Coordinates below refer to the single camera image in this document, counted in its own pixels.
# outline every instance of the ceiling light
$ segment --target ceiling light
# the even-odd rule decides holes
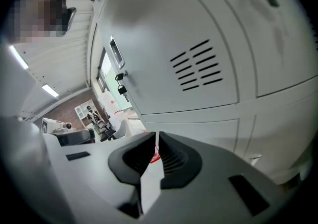
[[[22,68],[24,68],[26,70],[29,67],[29,65],[20,56],[20,54],[17,52],[17,50],[14,48],[14,46],[10,46],[9,49],[12,52],[13,56],[15,57],[15,59],[20,63]]]
[[[54,91],[48,84],[45,84],[42,86],[42,88],[47,91],[49,94],[51,94],[54,98],[59,96],[56,91]]]

